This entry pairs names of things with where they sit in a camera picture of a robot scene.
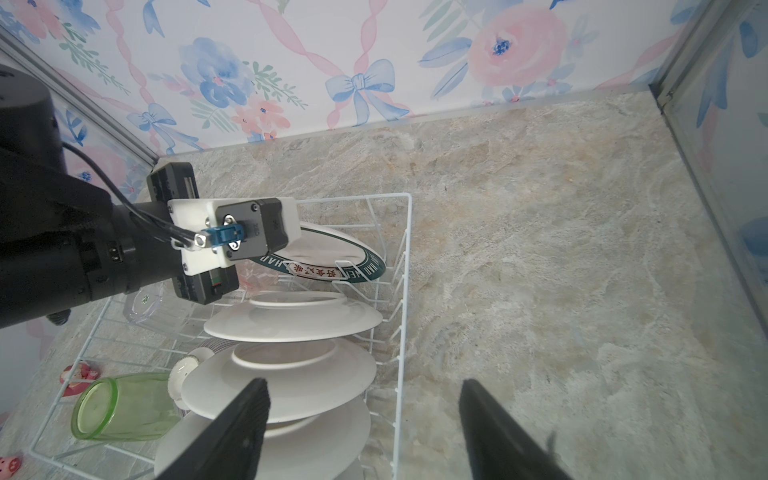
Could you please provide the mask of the green translucent cup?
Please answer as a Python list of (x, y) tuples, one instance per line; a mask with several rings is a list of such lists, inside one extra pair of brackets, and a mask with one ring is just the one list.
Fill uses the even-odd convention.
[(72, 435), (104, 442), (161, 438), (181, 420), (168, 379), (166, 373), (136, 373), (97, 380), (75, 403)]

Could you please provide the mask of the aluminium corner post left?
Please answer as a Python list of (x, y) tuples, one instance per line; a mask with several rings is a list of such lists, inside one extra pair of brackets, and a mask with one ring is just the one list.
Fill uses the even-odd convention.
[(5, 27), (1, 27), (1, 51), (18, 63), (33, 77), (40, 80), (51, 92), (79, 110), (88, 120), (97, 124), (113, 141), (130, 151), (135, 157), (154, 168), (159, 156), (153, 153), (136, 136), (115, 118), (81, 92), (61, 73), (44, 62)]

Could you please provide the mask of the pink small toy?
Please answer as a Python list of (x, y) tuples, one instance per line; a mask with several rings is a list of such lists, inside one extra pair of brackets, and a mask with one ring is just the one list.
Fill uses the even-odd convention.
[(19, 456), (0, 458), (0, 480), (11, 479), (22, 467), (23, 460)]

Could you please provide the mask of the green rim printed plate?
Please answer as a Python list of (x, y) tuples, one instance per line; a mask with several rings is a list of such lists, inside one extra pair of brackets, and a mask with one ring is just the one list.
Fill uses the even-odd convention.
[(302, 222), (300, 237), (287, 247), (253, 259), (274, 271), (321, 281), (365, 283), (387, 270), (384, 259), (371, 247), (346, 233)]

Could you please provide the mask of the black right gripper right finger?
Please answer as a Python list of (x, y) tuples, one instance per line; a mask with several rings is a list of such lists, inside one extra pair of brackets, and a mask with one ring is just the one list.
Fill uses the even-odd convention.
[(555, 436), (536, 441), (477, 380), (463, 382), (459, 414), (474, 479), (568, 479), (554, 459)]

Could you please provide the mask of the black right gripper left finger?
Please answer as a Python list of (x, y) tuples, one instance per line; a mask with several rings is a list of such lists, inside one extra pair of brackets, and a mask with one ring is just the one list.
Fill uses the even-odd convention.
[(157, 479), (254, 479), (270, 412), (267, 381), (250, 381), (218, 416), (190, 413), (165, 434)]

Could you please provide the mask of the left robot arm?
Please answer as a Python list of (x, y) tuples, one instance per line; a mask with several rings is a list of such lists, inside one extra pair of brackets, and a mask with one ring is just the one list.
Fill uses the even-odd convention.
[(64, 153), (93, 160), (62, 141), (47, 87), (1, 68), (1, 325), (38, 317), (62, 325), (72, 308), (165, 280), (206, 305), (239, 287), (235, 267), (188, 276), (172, 248), (169, 201), (198, 195), (192, 166), (171, 163), (147, 178), (150, 201), (114, 203), (119, 189), (92, 170), (95, 186), (67, 172)]

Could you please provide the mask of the red small toy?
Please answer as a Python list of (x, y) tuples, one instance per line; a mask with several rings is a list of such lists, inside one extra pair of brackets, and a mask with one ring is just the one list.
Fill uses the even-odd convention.
[(86, 391), (101, 377), (101, 371), (85, 361), (67, 366), (59, 376), (64, 390), (62, 398), (75, 397)]

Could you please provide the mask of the white plate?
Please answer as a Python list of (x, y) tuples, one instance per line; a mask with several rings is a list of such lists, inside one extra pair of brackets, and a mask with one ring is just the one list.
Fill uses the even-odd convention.
[(205, 360), (181, 385), (189, 409), (216, 418), (254, 379), (267, 382), (270, 423), (325, 413), (362, 395), (377, 365), (371, 354), (336, 338), (295, 343), (239, 343)]
[(370, 412), (361, 398), (333, 410), (267, 428), (258, 479), (334, 479), (368, 440)]
[(338, 292), (269, 291), (215, 314), (205, 332), (250, 343), (326, 340), (377, 327), (383, 315)]

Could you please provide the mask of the white plate middle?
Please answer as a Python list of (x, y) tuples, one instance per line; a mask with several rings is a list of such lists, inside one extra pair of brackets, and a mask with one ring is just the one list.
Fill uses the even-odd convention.
[(181, 385), (189, 409), (216, 418), (254, 379), (267, 382), (270, 423), (325, 413), (362, 395), (377, 365), (371, 354), (336, 338), (295, 343), (239, 343), (205, 360)]

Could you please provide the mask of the white plate upper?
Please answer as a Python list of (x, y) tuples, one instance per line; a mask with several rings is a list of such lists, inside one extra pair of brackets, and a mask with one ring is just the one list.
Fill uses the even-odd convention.
[(383, 315), (338, 292), (269, 291), (215, 314), (205, 332), (250, 343), (326, 340), (377, 327)]

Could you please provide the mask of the ribbed ceramic bowl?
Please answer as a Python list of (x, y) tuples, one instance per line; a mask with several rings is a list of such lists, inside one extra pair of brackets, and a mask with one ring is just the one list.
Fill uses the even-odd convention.
[(214, 351), (208, 347), (198, 347), (181, 358), (172, 367), (168, 382), (167, 392), (175, 406), (181, 411), (188, 411), (188, 405), (182, 398), (182, 386), (184, 381), (200, 364), (214, 356)]

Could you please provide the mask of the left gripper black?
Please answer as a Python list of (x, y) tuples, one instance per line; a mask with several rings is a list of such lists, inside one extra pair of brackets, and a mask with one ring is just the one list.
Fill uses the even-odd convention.
[[(156, 169), (147, 177), (147, 185), (153, 202), (167, 204), (174, 199), (199, 198), (194, 170), (188, 162), (172, 162)], [(212, 270), (188, 275), (179, 253), (176, 254), (176, 263), (178, 266), (172, 282), (175, 293), (182, 299), (208, 305), (240, 287), (235, 266), (222, 268), (215, 264)]]

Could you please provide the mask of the white plate lower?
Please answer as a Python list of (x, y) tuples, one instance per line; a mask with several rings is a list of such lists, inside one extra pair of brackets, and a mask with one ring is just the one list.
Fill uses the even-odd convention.
[(258, 479), (334, 479), (368, 440), (370, 412), (361, 398), (333, 410), (267, 428)]

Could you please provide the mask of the clear glass cup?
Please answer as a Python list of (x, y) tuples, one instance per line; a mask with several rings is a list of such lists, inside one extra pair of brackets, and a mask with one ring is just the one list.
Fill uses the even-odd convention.
[(179, 298), (173, 285), (159, 282), (126, 296), (124, 318), (134, 325), (167, 336), (178, 336), (189, 313), (189, 303)]

